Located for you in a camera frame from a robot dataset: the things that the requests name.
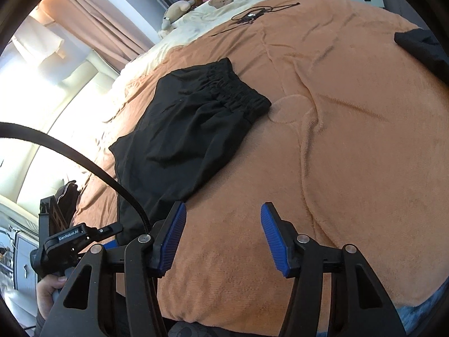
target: blue textured pad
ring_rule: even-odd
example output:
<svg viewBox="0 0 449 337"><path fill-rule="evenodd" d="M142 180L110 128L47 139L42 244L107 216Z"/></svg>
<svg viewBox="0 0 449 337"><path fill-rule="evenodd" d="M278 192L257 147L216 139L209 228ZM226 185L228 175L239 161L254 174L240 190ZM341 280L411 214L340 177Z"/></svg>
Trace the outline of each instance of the blue textured pad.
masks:
<svg viewBox="0 0 449 337"><path fill-rule="evenodd" d="M181 239L182 232L184 230L185 221L187 217L187 209L185 204L182 202L178 208L178 211L173 218L170 229L167 232L162 246L161 255L159 259L158 270L163 274L171 269L173 265L173 260L178 249L179 241Z"/></svg>
<svg viewBox="0 0 449 337"><path fill-rule="evenodd" d="M276 268L282 272L284 277L286 277L290 272L290 266L288 265L287 260L287 246L282 239L278 225L273 216L278 217L277 215L271 214L270 209L266 204L262 205L260 210L260 221L262 222L265 237L267 238Z"/></svg>

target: cream leather headboard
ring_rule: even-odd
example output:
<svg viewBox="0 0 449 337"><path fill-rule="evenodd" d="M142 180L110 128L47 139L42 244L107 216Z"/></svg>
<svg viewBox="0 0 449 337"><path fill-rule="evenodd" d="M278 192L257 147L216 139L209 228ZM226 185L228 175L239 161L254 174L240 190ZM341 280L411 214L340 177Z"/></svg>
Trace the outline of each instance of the cream leather headboard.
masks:
<svg viewBox="0 0 449 337"><path fill-rule="evenodd" d="M113 70L95 51L59 86L68 94L59 106L48 134L68 145L73 138L89 136L82 123L85 118L98 110L100 99L107 100L106 94L112 87L118 73ZM44 147L32 145L28 156L22 161L22 168L28 169L16 181L19 183L17 205L26 213L37 216L42 198L55 194L57 189L69 179L70 172L77 174L77 167L70 160Z"/></svg>

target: blue gripper pad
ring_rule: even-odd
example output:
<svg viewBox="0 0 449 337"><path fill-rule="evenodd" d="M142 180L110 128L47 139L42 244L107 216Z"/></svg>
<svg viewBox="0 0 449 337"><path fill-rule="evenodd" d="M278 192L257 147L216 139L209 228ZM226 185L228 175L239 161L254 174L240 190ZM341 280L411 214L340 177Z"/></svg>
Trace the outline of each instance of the blue gripper pad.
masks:
<svg viewBox="0 0 449 337"><path fill-rule="evenodd" d="M157 270L161 275L165 275L173 265L173 260L184 230L186 217L187 210L185 204L183 202L176 202L159 233L160 235L165 234L162 244L160 244L160 248L157 247L159 249L159 264Z"/></svg>
<svg viewBox="0 0 449 337"><path fill-rule="evenodd" d="M282 236L282 219L271 202L266 202L260 210L260 221L264 229L276 268L284 277L290 273L288 247Z"/></svg>

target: metal screw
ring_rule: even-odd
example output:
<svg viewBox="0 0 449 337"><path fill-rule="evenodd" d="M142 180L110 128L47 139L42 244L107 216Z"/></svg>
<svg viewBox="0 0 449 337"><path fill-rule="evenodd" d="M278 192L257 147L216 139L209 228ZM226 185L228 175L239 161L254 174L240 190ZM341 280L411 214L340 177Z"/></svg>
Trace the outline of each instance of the metal screw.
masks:
<svg viewBox="0 0 449 337"><path fill-rule="evenodd" d="M345 249L345 251L348 252L348 253L356 253L356 252L357 252L357 247L355 247L355 246L352 245L352 244L346 245L344 249Z"/></svg>
<svg viewBox="0 0 449 337"><path fill-rule="evenodd" d="M300 234L296 239L299 243L307 243L308 241L310 241L309 236L305 234Z"/></svg>
<svg viewBox="0 0 449 337"><path fill-rule="evenodd" d="M149 234L141 234L138 238L140 243L147 243L151 241L151 236Z"/></svg>
<svg viewBox="0 0 449 337"><path fill-rule="evenodd" d="M103 249L101 244L94 244L91 248L90 248L90 252L92 253L98 253Z"/></svg>

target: person's sleeve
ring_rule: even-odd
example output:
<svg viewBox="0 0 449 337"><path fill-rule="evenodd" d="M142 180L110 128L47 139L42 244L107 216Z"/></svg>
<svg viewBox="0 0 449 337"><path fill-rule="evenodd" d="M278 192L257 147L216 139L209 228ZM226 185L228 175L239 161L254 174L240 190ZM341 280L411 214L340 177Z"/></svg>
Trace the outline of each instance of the person's sleeve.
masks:
<svg viewBox="0 0 449 337"><path fill-rule="evenodd" d="M34 337L39 337L42 332L43 324L45 323L45 319L43 319L42 315L40 315L39 310L37 311L36 316L36 328L34 329Z"/></svg>

